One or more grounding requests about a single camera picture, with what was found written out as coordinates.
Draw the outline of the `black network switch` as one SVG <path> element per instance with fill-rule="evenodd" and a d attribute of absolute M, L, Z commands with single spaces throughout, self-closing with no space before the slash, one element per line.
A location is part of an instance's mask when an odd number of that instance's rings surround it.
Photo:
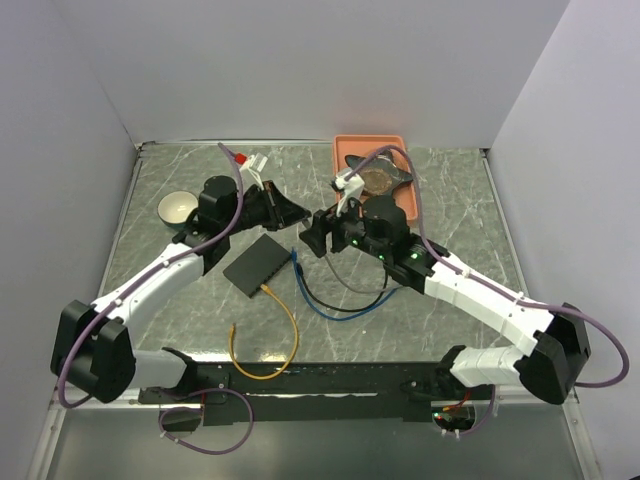
<path fill-rule="evenodd" d="M 263 234 L 223 270 L 224 277 L 248 298 L 254 297 L 289 261 L 291 253 Z"/>

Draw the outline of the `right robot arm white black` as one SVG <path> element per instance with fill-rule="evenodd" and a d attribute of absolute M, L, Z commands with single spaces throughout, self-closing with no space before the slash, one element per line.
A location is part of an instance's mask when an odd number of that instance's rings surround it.
<path fill-rule="evenodd" d="M 376 257 L 398 284 L 464 311 L 509 341 L 507 347 L 451 348 L 435 374 L 448 398 L 483 385 L 519 385 L 560 405 L 589 359 L 578 310 L 536 303 L 479 274 L 446 248 L 423 241 L 389 197 L 351 201 L 344 211 L 336 206 L 318 210 L 299 238 L 319 258 L 347 247 Z"/>

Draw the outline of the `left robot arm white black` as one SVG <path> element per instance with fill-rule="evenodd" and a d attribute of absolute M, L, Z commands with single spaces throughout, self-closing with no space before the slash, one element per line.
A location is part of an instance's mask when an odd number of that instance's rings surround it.
<path fill-rule="evenodd" d="M 190 400 L 197 362 L 172 348 L 138 350 L 137 337 L 171 296 L 213 269 L 232 235 L 282 230 L 310 215 L 270 180 L 241 191 L 228 176 L 207 179 L 183 228 L 151 264 L 92 303 L 74 300 L 63 309 L 50 364 L 60 403 L 73 405 L 62 392 L 68 384 L 102 403 L 129 388 L 162 388 L 174 401 Z"/>

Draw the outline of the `dark blue star dish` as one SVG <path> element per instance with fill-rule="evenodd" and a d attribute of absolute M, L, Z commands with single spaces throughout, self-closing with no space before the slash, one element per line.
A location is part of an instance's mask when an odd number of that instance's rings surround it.
<path fill-rule="evenodd" d="M 358 175 L 364 181 L 363 195 L 392 196 L 393 192 L 413 181 L 413 176 L 394 163 L 393 151 L 385 149 L 367 163 Z"/>

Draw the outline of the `orange plastic tray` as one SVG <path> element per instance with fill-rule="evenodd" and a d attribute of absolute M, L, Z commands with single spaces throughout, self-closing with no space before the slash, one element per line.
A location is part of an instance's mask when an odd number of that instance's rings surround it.
<path fill-rule="evenodd" d="M 388 145 L 406 149 L 404 139 L 398 135 L 337 135 L 333 141 L 333 172 L 337 174 L 347 167 L 354 169 L 360 162 L 360 157 L 366 158 L 371 152 Z M 397 151 L 392 151 L 394 163 L 400 169 L 410 173 L 406 159 Z M 413 225 L 417 220 L 417 202 L 413 181 L 397 188 L 391 197 L 396 205 L 404 210 L 409 224 Z M 364 202 L 368 198 L 370 197 L 366 197 L 362 193 L 359 200 Z"/>

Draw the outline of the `white ceramic bowl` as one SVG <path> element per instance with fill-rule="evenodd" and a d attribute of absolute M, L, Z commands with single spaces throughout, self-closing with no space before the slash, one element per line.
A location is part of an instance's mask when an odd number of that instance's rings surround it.
<path fill-rule="evenodd" d="M 197 205 L 198 200 L 191 192 L 174 191 L 159 201 L 156 212 L 164 225 L 179 230 Z"/>

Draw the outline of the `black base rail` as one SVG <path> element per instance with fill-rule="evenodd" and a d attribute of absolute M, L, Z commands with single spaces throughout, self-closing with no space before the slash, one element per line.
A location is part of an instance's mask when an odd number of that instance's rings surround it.
<path fill-rule="evenodd" d="M 224 393 L 234 390 L 249 401 L 257 421 L 401 419 L 432 420 L 431 404 L 491 397 L 489 386 L 464 387 L 436 362 L 326 363 L 295 362 L 277 377 L 273 362 L 244 363 L 257 379 L 230 362 L 203 362 L 188 367 L 187 378 L 173 389 L 147 387 L 142 404 L 186 404 L 204 408 L 206 426 L 230 425 L 247 418 L 244 402 Z"/>

